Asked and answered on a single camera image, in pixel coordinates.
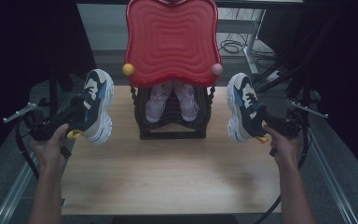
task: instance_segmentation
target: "table surface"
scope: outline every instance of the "table surface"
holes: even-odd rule
[[[106,143],[79,137],[62,177],[64,215],[262,213],[279,196],[269,141],[227,135],[227,88],[217,87],[205,139],[140,140],[130,87],[115,86]],[[163,131],[184,129],[170,125]]]

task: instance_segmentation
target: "black cable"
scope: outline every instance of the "black cable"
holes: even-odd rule
[[[305,121],[301,118],[301,116],[298,113],[293,111],[293,114],[296,115],[297,118],[300,120],[301,131],[303,134],[303,151],[301,153],[300,160],[298,161],[298,169],[301,169],[305,159],[307,158],[308,150],[310,148],[310,143],[308,140],[308,127]],[[278,206],[278,204],[280,204],[280,202],[281,202],[281,195],[277,198],[275,203],[267,210],[267,212],[265,212],[264,215],[255,222],[255,224],[260,224],[261,222],[263,222],[264,219],[266,219],[275,210],[275,208]]]
[[[22,142],[23,136],[20,135],[20,123],[24,120],[24,116],[21,116],[15,126],[15,132],[16,132],[16,142],[17,146],[19,147],[20,153],[22,157],[28,162],[28,165],[31,167],[34,177],[36,180],[39,179],[39,172],[37,171],[36,165],[34,164],[30,154],[28,153],[27,148],[25,147],[24,143]]]

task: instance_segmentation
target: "sneaker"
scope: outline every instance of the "sneaker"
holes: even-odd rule
[[[165,103],[172,92],[172,81],[167,81],[153,87],[150,100],[146,103],[146,119],[155,123],[161,118]]]
[[[180,103],[182,118],[185,121],[193,121],[200,110],[199,105],[197,105],[197,102],[194,100],[193,86],[175,80],[173,82],[173,89]]]
[[[112,132],[112,120],[107,109],[113,102],[113,94],[112,78],[101,69],[90,71],[84,90],[77,96],[83,99],[84,117],[69,125],[68,138],[83,135],[94,145],[106,142]]]
[[[244,73],[231,78],[227,86],[227,102],[231,110],[228,121],[228,136],[237,142],[246,141],[249,136],[264,136],[266,131],[262,127],[263,119],[257,114],[258,110],[266,109],[258,101],[251,79]]]

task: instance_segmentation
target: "blue sneaker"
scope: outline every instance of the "blue sneaker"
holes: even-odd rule
[[[69,124],[68,138],[86,137],[92,144],[100,145],[112,132],[112,120],[107,109],[113,102],[114,85],[112,78],[101,69],[89,72],[84,90],[77,97],[83,101],[84,117]]]
[[[262,127],[263,119],[257,114],[258,110],[265,110],[266,106],[257,100],[251,79],[244,73],[238,73],[229,81],[227,103],[232,113],[227,130],[233,141],[243,142],[249,136],[266,134]]]

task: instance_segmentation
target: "white sneaker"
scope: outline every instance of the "white sneaker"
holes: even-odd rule
[[[194,100],[194,90],[192,85],[185,84],[182,81],[174,80],[173,89],[179,100],[182,110],[182,118],[185,121],[193,121],[199,113],[199,105]]]

